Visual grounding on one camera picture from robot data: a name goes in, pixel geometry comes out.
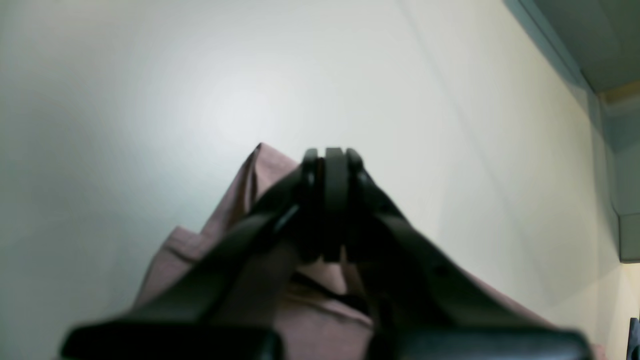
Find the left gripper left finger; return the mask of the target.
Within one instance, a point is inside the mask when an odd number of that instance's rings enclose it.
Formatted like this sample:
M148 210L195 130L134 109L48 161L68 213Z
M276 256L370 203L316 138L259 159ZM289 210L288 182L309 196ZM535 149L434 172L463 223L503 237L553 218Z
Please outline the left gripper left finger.
M277 182L221 243L175 285L115 319L78 326L64 360L283 360L274 330L295 269L318 255L300 240L314 200L318 151Z

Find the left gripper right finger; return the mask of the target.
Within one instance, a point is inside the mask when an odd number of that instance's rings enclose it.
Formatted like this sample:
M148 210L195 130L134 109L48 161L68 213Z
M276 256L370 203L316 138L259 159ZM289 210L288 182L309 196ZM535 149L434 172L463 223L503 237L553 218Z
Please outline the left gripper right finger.
M591 360L588 342L503 303L421 234L345 152L354 264L374 315L367 360Z

